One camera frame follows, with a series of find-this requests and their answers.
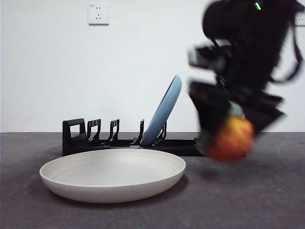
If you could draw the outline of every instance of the black dish rack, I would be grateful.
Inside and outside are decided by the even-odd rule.
[[[79,125],[80,131],[77,135],[71,133],[71,126]],[[155,142],[149,146],[141,146],[140,141],[144,134],[144,119],[140,122],[140,132],[134,139],[119,139],[120,120],[116,119],[110,122],[110,134],[107,139],[100,139],[101,119],[89,121],[87,124],[87,133],[85,121],[73,119],[62,122],[62,156],[68,156],[76,153],[119,148],[137,148],[153,149],[171,153],[177,156],[203,156],[196,144],[197,138],[186,139],[166,139],[166,126],[162,128]],[[91,128],[97,126],[97,133],[91,137]]]

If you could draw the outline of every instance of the electrical socket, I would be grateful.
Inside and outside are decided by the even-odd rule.
[[[295,25],[305,25],[305,13],[299,12],[295,15]]]
[[[109,5],[90,4],[88,6],[89,25],[109,25]]]

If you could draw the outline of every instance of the gray table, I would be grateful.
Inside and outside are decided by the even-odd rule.
[[[265,134],[240,163],[184,157],[185,175],[155,197],[89,204],[53,194],[39,177],[61,156],[61,134],[1,134],[1,228],[305,228],[304,148],[305,133]]]

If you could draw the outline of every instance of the blue plate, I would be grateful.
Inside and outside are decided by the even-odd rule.
[[[181,88],[181,79],[176,75],[147,127],[147,130],[140,142],[141,146],[149,146],[157,139],[158,134],[161,132],[176,104]]]

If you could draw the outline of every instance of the red-yellow fruit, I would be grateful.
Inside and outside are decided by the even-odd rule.
[[[254,138],[252,123],[229,115],[205,154],[216,161],[234,161],[246,156]]]

